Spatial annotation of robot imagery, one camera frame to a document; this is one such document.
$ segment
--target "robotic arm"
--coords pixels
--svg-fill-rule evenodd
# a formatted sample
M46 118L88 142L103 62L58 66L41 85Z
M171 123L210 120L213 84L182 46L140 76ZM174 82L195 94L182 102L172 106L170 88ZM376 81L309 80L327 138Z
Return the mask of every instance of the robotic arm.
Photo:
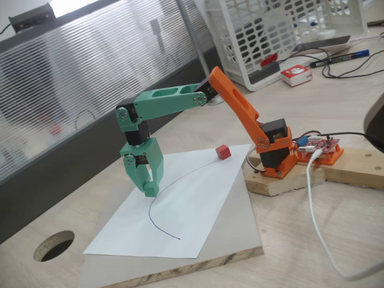
M259 125L259 114L227 76L215 67L200 84L145 91L116 107L120 129L127 138L121 149L125 171L146 197L156 197L163 177L163 155L156 138L150 138L146 120L204 106L220 94L237 114L256 144L264 176L283 178L298 162L291 152L292 134L284 119ZM146 165L152 170L152 180Z

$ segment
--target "blue marker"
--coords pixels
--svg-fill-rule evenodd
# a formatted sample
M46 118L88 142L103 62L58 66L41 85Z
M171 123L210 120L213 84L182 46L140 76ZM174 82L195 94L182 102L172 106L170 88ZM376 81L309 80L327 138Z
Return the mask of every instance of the blue marker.
M344 61L357 59L361 57L367 57L369 55L370 55L370 51L367 49L367 50L363 50L355 53L350 53L350 54L345 54L345 55L340 55L340 56L332 57L329 59L325 59L324 62L328 64L334 64L334 63L344 62ZM323 61L312 62L310 63L310 67L316 68L316 67L325 66L324 62Z

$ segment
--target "orange servo bracket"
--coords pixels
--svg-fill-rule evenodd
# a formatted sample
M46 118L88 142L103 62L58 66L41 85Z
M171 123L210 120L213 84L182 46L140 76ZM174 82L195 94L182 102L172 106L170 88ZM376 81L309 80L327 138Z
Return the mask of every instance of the orange servo bracket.
M257 153L292 147L292 133L290 127L287 127L287 137L275 139L274 143L270 143L267 135L257 123L259 113L218 67L215 67L212 70L208 81L236 113L252 141L256 144ZM278 167L266 167L263 175L283 178L297 162L298 158L296 154L291 152Z

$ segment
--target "round cable hole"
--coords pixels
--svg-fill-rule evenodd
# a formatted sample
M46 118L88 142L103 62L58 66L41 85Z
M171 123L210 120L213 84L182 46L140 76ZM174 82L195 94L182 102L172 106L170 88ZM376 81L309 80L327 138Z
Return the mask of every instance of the round cable hole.
M45 262L61 255L74 240L72 231L61 231L44 240L35 250L34 259Z

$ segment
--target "white plastic basket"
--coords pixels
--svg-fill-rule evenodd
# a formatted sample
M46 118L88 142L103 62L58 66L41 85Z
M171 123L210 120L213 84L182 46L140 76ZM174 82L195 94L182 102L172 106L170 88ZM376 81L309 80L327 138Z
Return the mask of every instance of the white plastic basket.
M336 36L367 34L362 0L196 0L215 41L225 73L256 91L276 80L251 84L248 75L266 57L288 57L299 43L316 41L317 31Z

